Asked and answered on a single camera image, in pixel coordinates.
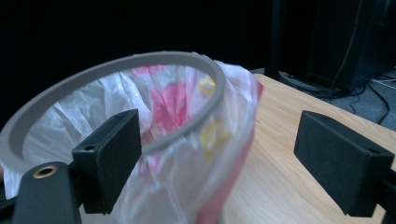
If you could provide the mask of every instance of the floor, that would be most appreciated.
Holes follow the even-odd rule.
[[[264,74],[264,69],[251,72]],[[332,99],[325,94],[318,94],[320,87],[304,83],[293,75],[280,72],[279,81],[396,132],[396,69],[371,79],[348,96]]]

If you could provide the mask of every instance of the plastic bag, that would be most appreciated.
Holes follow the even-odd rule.
[[[226,75],[222,100],[205,122],[167,147],[145,153],[112,214],[83,223],[215,223],[254,134],[262,85],[241,66],[216,62]],[[216,89],[192,67],[159,64],[101,77],[47,109],[24,138],[23,159],[71,162],[71,149],[121,111],[138,108],[142,145],[158,141],[200,113]],[[5,169],[7,197],[21,174]]]

